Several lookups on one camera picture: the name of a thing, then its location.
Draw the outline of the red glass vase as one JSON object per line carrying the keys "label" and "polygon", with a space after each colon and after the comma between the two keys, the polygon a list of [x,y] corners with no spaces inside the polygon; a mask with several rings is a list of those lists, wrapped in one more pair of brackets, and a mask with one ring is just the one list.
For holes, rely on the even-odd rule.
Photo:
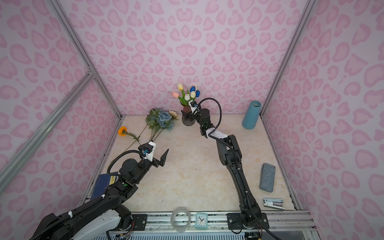
{"label": "red glass vase", "polygon": [[193,118],[191,107],[183,106],[183,109],[181,112],[182,112],[182,123],[188,127],[194,125],[195,119]]}

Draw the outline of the pink tulip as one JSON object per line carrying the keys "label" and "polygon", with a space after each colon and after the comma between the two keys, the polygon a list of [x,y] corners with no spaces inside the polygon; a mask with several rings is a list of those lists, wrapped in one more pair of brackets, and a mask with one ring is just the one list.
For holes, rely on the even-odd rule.
{"label": "pink tulip", "polygon": [[177,98],[177,99],[179,100],[179,102],[181,103],[181,105],[184,105],[183,100],[182,100],[182,98],[180,97],[180,94],[179,94],[179,93],[173,92],[173,93],[172,93],[172,96],[173,96],[174,98]]}

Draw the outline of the yellow tulip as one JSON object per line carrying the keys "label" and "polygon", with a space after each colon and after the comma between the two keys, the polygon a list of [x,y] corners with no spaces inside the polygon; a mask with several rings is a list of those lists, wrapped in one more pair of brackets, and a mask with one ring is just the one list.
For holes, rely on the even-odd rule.
{"label": "yellow tulip", "polygon": [[182,83],[179,83],[178,89],[181,92],[181,97],[184,99],[184,97],[185,97],[184,85]]}

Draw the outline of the orange flower stem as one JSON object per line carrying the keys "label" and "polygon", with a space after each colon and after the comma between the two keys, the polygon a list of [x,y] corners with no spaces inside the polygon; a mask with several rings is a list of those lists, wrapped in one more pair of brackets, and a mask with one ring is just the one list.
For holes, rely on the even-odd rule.
{"label": "orange flower stem", "polygon": [[111,163],[112,160],[121,153],[127,150],[131,150],[135,146],[138,146],[141,143],[140,137],[140,135],[136,135],[135,133],[130,132],[127,127],[120,127],[118,130],[117,138],[110,152],[108,163]]}

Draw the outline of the teal cylindrical vase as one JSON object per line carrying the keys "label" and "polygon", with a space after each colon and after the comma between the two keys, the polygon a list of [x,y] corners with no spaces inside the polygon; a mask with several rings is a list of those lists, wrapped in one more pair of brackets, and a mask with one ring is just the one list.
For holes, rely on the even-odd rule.
{"label": "teal cylindrical vase", "polygon": [[242,126],[245,129],[252,130],[256,127],[262,104],[258,101],[252,101],[248,106],[244,119],[242,121]]}

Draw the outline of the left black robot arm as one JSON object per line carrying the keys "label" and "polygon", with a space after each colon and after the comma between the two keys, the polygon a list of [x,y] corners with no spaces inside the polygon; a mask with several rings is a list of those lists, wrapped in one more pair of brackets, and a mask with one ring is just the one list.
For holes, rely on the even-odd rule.
{"label": "left black robot arm", "polygon": [[125,160],[119,172],[115,174],[118,180],[97,198],[59,216],[45,216],[32,239],[74,240],[81,236],[92,239],[116,228],[123,231],[133,229],[131,211],[124,207],[123,203],[137,191],[138,184],[152,166],[157,168],[165,165],[169,152],[165,151],[159,160],[149,160],[149,155],[153,152],[154,147],[144,145],[138,150],[128,150],[117,156],[111,166],[128,154],[137,154],[141,160]]}

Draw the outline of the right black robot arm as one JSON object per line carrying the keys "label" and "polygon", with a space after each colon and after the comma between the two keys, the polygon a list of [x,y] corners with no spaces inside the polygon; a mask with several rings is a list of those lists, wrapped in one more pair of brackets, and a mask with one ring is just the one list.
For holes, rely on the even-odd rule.
{"label": "right black robot arm", "polygon": [[[220,117],[216,125],[211,122],[210,111],[201,107],[203,102],[209,100],[214,101],[219,107]],[[268,219],[262,213],[249,188],[242,166],[242,153],[235,135],[223,134],[218,130],[222,121],[220,103],[216,99],[205,98],[199,103],[190,100],[188,105],[191,107],[192,118],[200,125],[201,135],[207,139],[213,139],[217,143],[219,159],[229,171],[238,194],[242,225],[246,228],[259,227],[278,240],[279,237],[270,231]]]}

